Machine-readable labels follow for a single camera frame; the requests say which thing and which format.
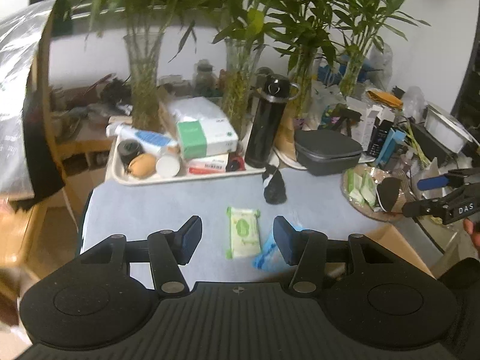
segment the white plastic container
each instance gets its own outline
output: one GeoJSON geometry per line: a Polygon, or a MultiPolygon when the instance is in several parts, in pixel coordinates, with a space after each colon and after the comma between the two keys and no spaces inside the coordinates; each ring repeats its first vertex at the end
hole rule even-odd
{"type": "Polygon", "coordinates": [[[447,111],[429,103],[426,130],[443,146],[459,153],[467,142],[472,142],[470,133],[447,111]]]}

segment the white wall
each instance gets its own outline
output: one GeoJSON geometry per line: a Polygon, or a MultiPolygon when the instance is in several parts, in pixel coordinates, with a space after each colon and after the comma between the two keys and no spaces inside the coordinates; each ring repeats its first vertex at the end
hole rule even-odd
{"type": "MultiPolygon", "coordinates": [[[[25,6],[26,0],[0,0],[0,17],[25,6]]],[[[410,85],[420,86],[427,100],[450,111],[462,84],[475,36],[479,0],[407,0],[404,10],[431,23],[431,27],[416,28],[397,22],[409,38],[402,38],[385,30],[382,36],[394,52],[394,73],[391,86],[406,90],[410,85]]],[[[188,40],[182,53],[172,62],[179,40],[179,28],[170,28],[165,34],[158,75],[182,74],[191,78],[194,63],[207,58],[218,72],[225,67],[225,45],[212,45],[215,31],[198,28],[197,52],[193,41],[188,40]]],[[[117,72],[121,78],[128,76],[123,31],[107,30],[103,38],[91,34],[59,38],[52,41],[50,81],[66,88],[88,85],[102,76],[117,72]]],[[[265,48],[259,66],[270,66],[278,73],[286,73],[287,58],[265,48]]]]}

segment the tissue box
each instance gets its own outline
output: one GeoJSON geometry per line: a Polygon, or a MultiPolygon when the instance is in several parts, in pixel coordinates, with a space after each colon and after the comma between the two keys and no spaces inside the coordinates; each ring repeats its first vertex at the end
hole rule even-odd
{"type": "Polygon", "coordinates": [[[203,158],[237,150],[238,136],[228,119],[204,119],[177,123],[184,159],[203,158]]]}

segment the thermos lid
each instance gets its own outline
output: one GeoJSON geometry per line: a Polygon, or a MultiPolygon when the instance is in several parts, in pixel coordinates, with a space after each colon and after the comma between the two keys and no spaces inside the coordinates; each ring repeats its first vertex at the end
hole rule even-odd
{"type": "Polygon", "coordinates": [[[280,74],[267,75],[262,97],[271,103],[286,103],[290,97],[289,79],[280,74]]]}

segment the white tray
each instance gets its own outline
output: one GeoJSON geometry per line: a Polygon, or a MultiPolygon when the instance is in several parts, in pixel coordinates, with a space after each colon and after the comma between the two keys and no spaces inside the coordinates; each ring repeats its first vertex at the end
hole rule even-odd
{"type": "MultiPolygon", "coordinates": [[[[265,168],[263,169],[257,169],[257,168],[252,168],[251,166],[248,166],[245,164],[245,170],[237,171],[237,172],[226,172],[226,173],[213,173],[209,175],[189,175],[187,174],[187,171],[185,169],[184,164],[181,165],[180,172],[178,175],[172,178],[163,178],[159,176],[157,173],[154,175],[144,178],[144,179],[138,179],[135,178],[131,175],[128,175],[125,172],[125,169],[123,167],[123,163],[120,160],[120,156],[117,151],[118,144],[122,141],[120,137],[117,137],[117,140],[115,142],[115,149],[113,152],[113,159],[112,159],[112,176],[115,180],[117,180],[120,184],[123,185],[130,185],[130,186],[135,186],[135,185],[149,185],[149,184],[162,184],[162,183],[174,183],[174,182],[179,182],[179,181],[191,181],[191,180],[203,180],[203,179],[219,179],[219,178],[224,178],[224,177],[236,177],[236,176],[246,176],[246,175],[257,175],[261,174],[265,171],[265,168]]],[[[275,165],[276,167],[279,166],[280,160],[278,159],[277,155],[272,152],[270,155],[270,160],[269,163],[272,165],[275,165]]]]}

